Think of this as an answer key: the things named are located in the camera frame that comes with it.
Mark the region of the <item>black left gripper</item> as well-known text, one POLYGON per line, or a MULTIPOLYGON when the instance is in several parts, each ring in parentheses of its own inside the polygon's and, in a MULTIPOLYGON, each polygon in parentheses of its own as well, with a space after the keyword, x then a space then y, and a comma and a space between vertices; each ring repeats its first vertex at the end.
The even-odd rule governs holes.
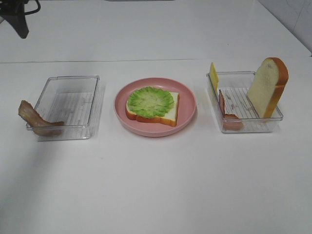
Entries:
POLYGON ((0 16, 14 28, 22 39, 25 39, 29 33, 24 10, 26 3, 26 0, 0 1, 0 16))

